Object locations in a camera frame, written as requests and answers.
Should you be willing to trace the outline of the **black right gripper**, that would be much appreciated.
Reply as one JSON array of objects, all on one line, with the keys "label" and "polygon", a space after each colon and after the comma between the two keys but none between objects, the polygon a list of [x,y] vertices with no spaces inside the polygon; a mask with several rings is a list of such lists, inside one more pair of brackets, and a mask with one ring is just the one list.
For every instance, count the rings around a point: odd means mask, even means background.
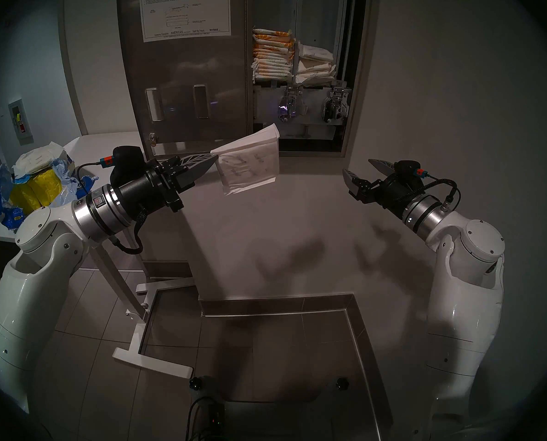
[{"label": "black right gripper", "polygon": [[391,174],[384,180],[369,182],[359,178],[347,169],[342,176],[350,196],[363,204],[378,204],[396,217],[409,214],[429,195],[423,190],[424,184],[415,171],[397,171],[394,164],[381,159],[369,159],[369,163],[381,174]]}]

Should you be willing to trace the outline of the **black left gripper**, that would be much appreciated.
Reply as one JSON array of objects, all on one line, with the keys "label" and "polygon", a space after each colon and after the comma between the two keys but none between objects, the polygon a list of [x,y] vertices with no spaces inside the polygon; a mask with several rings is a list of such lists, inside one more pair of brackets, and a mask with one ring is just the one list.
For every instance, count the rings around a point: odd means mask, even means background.
[{"label": "black left gripper", "polygon": [[183,208],[179,194],[193,187],[218,160],[218,155],[196,153],[158,162],[116,163],[116,195],[128,215],[151,214],[165,206]]}]

